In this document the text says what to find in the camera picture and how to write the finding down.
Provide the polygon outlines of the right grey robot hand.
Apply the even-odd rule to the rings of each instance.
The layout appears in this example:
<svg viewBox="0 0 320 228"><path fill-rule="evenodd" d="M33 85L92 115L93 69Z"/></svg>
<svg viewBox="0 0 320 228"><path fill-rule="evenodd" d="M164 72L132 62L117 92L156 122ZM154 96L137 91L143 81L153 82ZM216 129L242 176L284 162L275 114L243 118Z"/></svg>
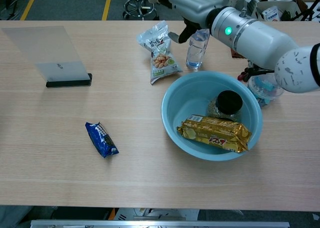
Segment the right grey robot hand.
<svg viewBox="0 0 320 228"><path fill-rule="evenodd" d="M197 30L211 29L216 16L226 7L223 0L148 0L162 4L183 17L186 27L181 34L169 32L176 43L185 43Z"/></svg>

